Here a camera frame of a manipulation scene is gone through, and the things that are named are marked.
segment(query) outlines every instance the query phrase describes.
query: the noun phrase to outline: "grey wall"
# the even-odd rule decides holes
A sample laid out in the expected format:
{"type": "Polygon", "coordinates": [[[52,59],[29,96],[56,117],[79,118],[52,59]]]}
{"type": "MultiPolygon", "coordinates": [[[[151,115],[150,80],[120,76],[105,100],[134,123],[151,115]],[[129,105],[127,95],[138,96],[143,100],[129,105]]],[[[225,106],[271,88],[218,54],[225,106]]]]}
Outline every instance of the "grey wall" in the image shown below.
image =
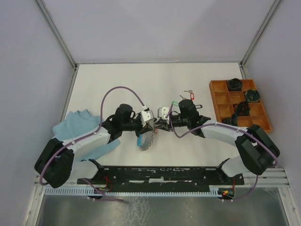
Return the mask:
{"type": "Polygon", "coordinates": [[[274,0],[44,0],[77,63],[240,61],[274,0]]]}
{"type": "Polygon", "coordinates": [[[301,1],[285,0],[247,65],[268,116],[271,134],[281,151],[295,199],[301,210],[301,1]]]}
{"type": "Polygon", "coordinates": [[[0,7],[0,225],[21,225],[72,69],[32,0],[0,7]]]}

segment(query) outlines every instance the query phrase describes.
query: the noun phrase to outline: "towel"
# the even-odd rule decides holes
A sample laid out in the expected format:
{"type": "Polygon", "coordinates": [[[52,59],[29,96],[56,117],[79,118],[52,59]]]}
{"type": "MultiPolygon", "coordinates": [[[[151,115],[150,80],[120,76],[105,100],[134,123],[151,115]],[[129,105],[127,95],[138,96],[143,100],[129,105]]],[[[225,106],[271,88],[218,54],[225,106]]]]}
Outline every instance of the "towel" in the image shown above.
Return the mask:
{"type": "MultiPolygon", "coordinates": [[[[82,112],[69,112],[66,119],[60,124],[54,126],[52,131],[55,134],[54,138],[63,141],[88,133],[95,129],[99,123],[100,116],[91,116],[89,111],[86,109],[82,112]]],[[[116,139],[107,145],[102,145],[91,150],[87,155],[83,156],[83,159],[98,159],[104,154],[113,151],[119,144],[120,141],[116,139]]]]}

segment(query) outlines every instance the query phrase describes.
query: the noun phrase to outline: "aluminum frame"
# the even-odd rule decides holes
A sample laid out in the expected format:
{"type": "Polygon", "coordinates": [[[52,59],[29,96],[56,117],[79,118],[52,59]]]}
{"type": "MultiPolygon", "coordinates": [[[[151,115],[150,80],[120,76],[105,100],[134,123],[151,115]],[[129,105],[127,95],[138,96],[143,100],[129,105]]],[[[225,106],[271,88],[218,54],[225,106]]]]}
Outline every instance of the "aluminum frame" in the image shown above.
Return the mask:
{"type": "MultiPolygon", "coordinates": [[[[64,52],[67,59],[69,60],[69,63],[73,67],[71,82],[70,82],[68,94],[66,97],[65,105],[64,105],[61,119],[60,119],[60,121],[62,121],[62,120],[64,120],[64,118],[66,116],[68,103],[69,103],[71,93],[73,90],[73,86],[74,86],[74,83],[76,80],[78,65],[74,61],[62,36],[60,35],[58,29],[56,28],[56,26],[50,16],[50,13],[48,12],[48,10],[46,8],[44,1],[43,0],[34,0],[34,2],[36,3],[38,9],[42,13],[44,19],[46,20],[50,30],[52,31],[53,36],[57,40],[62,51],[64,52]]],[[[282,0],[274,1],[268,14],[266,15],[264,21],[262,22],[260,28],[258,29],[256,35],[254,36],[250,46],[248,47],[244,57],[242,58],[241,62],[238,63],[243,79],[249,78],[245,65],[248,62],[248,60],[250,59],[251,54],[253,53],[253,51],[256,48],[257,44],[259,43],[261,37],[263,36],[264,32],[266,31],[269,23],[271,22],[273,16],[275,15],[276,11],[278,10],[281,2],[282,2],[282,0]]],[[[255,180],[255,175],[252,173],[244,173],[243,175],[244,175],[246,184],[244,186],[237,186],[237,188],[239,189],[240,187],[252,187],[253,182],[255,180]]],[[[86,185],[77,185],[76,182],[70,182],[70,183],[66,184],[66,186],[69,186],[69,187],[71,186],[74,188],[83,187],[83,186],[87,187],[86,185]]],[[[266,170],[266,172],[260,176],[257,187],[277,187],[279,189],[279,192],[281,195],[281,200],[282,200],[289,224],[291,226],[301,226],[300,213],[298,211],[297,205],[293,198],[293,194],[290,189],[284,169],[277,168],[277,169],[266,170]]],[[[23,222],[24,226],[36,225],[40,207],[41,207],[41,203],[42,203],[42,199],[45,194],[45,189],[46,189],[46,187],[42,187],[41,185],[39,185],[39,176],[37,176],[36,182],[34,185],[34,189],[32,191],[32,197],[31,197],[29,205],[28,205],[28,210],[27,210],[25,218],[24,218],[24,222],[23,222]]]]}

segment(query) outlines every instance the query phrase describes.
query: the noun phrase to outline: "orange compartment tray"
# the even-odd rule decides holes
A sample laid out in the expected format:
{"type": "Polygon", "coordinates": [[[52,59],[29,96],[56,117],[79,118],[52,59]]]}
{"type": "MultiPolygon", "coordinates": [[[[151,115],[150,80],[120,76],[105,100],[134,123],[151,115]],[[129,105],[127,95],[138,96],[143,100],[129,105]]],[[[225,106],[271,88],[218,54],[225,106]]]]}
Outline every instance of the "orange compartment tray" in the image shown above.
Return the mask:
{"type": "MultiPolygon", "coordinates": [[[[249,89],[257,89],[252,79],[241,80],[243,83],[241,91],[228,91],[227,80],[212,80],[209,84],[211,97],[214,105],[216,120],[222,122],[223,119],[231,117],[234,113],[233,106],[241,101],[245,101],[244,93],[249,89]]],[[[250,115],[239,116],[238,126],[250,127],[253,124],[259,125],[266,133],[272,131],[272,126],[267,117],[263,103],[249,103],[250,115]]]]}

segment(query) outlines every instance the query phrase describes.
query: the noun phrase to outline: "purple cable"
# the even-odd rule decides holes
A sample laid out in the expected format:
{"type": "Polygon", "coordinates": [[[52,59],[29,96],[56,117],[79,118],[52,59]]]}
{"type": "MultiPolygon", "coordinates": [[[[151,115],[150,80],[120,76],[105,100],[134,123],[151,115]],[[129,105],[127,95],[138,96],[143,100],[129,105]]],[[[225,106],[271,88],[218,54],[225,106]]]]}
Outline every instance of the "purple cable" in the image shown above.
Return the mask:
{"type": "MultiPolygon", "coordinates": [[[[131,92],[138,98],[138,100],[140,101],[140,103],[142,104],[142,106],[144,106],[143,101],[140,99],[140,97],[139,97],[132,89],[130,89],[130,88],[128,88],[128,87],[125,87],[125,86],[116,86],[116,87],[114,87],[114,88],[111,88],[111,89],[104,95],[104,97],[103,97],[102,104],[101,104],[101,106],[100,106],[100,119],[102,119],[102,116],[103,116],[103,104],[104,104],[104,100],[105,100],[105,98],[108,96],[108,94],[109,94],[111,91],[115,90],[115,89],[127,89],[127,90],[131,91],[131,92]]],[[[40,176],[40,184],[41,184],[41,185],[48,185],[48,183],[44,183],[44,182],[43,182],[44,174],[45,174],[45,172],[46,172],[48,166],[49,166],[50,163],[52,162],[52,160],[53,160],[59,153],[61,153],[65,148],[69,147],[70,145],[72,145],[72,144],[74,144],[74,143],[76,143],[76,142],[78,142],[78,141],[80,141],[80,140],[83,140],[83,139],[85,139],[85,138],[87,138],[87,137],[93,135],[94,133],[97,133],[97,132],[101,129],[101,126],[102,126],[102,120],[100,120],[99,126],[98,126],[98,128],[97,128],[97,130],[96,130],[95,132],[92,132],[92,133],[89,133],[89,134],[84,135],[84,136],[82,136],[82,137],[79,137],[79,138],[75,139],[74,141],[71,141],[71,142],[69,142],[68,144],[66,144],[65,146],[61,147],[59,150],[57,150],[57,152],[55,152],[54,155],[51,156],[51,158],[50,158],[50,159],[48,160],[48,162],[45,164],[45,166],[44,166],[44,168],[43,168],[43,170],[42,170],[42,172],[41,172],[41,176],[40,176]]]]}
{"type": "MultiPolygon", "coordinates": [[[[108,95],[111,91],[113,91],[113,90],[115,90],[115,89],[127,89],[127,90],[131,91],[131,92],[138,98],[138,100],[140,101],[140,103],[142,104],[142,106],[144,106],[143,101],[140,99],[140,97],[139,97],[133,90],[131,90],[130,88],[125,87],[125,86],[116,86],[116,87],[114,87],[114,88],[111,88],[111,89],[104,95],[103,100],[102,100],[102,104],[100,105],[100,118],[102,118],[102,116],[103,116],[103,104],[104,104],[105,98],[107,97],[107,95],[108,95]]],[[[101,126],[102,126],[102,121],[100,121],[100,124],[99,124],[97,130],[95,131],[96,133],[100,130],[101,126]]]]}
{"type": "Polygon", "coordinates": [[[82,178],[82,180],[84,180],[87,184],[89,184],[91,187],[93,187],[93,189],[103,195],[104,197],[107,197],[108,199],[99,199],[99,201],[116,201],[116,202],[123,202],[123,199],[114,199],[110,196],[107,196],[104,192],[100,191],[99,189],[97,189],[87,178],[82,178]]]}
{"type": "Polygon", "coordinates": [[[111,201],[112,201],[111,199],[93,199],[93,198],[90,198],[90,197],[88,197],[88,199],[89,199],[89,200],[92,200],[92,201],[94,201],[94,202],[100,202],[100,201],[102,201],[102,202],[104,202],[104,201],[109,201],[109,202],[111,202],[111,201]]]}
{"type": "MultiPolygon", "coordinates": [[[[169,110],[169,112],[168,112],[168,115],[170,115],[170,113],[172,112],[172,108],[173,108],[173,105],[171,104],[170,110],[169,110]]],[[[226,125],[226,124],[222,124],[222,123],[220,123],[220,124],[210,123],[210,124],[207,124],[207,125],[201,125],[201,126],[198,126],[198,127],[194,128],[194,129],[191,129],[191,130],[189,130],[188,132],[182,134],[181,136],[179,136],[179,135],[176,133],[176,131],[175,131],[175,129],[174,129],[174,126],[173,126],[173,123],[172,123],[171,120],[170,120],[170,126],[171,126],[171,128],[173,129],[174,134],[176,135],[177,138],[182,138],[183,136],[185,136],[185,135],[187,135],[187,134],[189,134],[189,133],[191,133],[191,132],[193,132],[193,131],[195,131],[195,130],[198,130],[198,129],[201,129],[201,128],[204,128],[204,127],[208,127],[208,126],[219,126],[219,127],[224,127],[224,128],[228,128],[228,129],[231,129],[231,130],[234,130],[234,131],[241,132],[241,133],[243,133],[243,134],[246,134],[248,137],[250,137],[251,139],[253,139],[255,142],[257,142],[257,144],[259,144],[264,150],[266,150],[266,151],[272,156],[272,158],[273,158],[274,161],[275,161],[275,164],[274,164],[272,167],[275,167],[275,166],[278,165],[278,159],[277,159],[277,157],[271,152],[271,150],[269,150],[269,149],[268,149],[261,141],[259,141],[257,138],[255,138],[252,134],[250,134],[250,133],[248,133],[248,132],[246,132],[246,131],[243,131],[243,130],[241,130],[241,129],[236,130],[235,128],[233,128],[233,127],[231,127],[231,126],[226,125]]],[[[232,201],[234,201],[234,200],[241,200],[241,199],[246,198],[248,195],[250,195],[250,194],[255,190],[256,185],[257,185],[257,182],[258,182],[258,175],[256,175],[256,180],[255,180],[254,186],[251,188],[251,190],[250,190],[247,194],[245,194],[245,195],[243,195],[243,196],[241,196],[241,197],[239,197],[239,198],[232,199],[232,200],[226,200],[226,201],[227,201],[227,202],[228,202],[228,201],[229,201],[229,202],[232,202],[232,201]]]]}

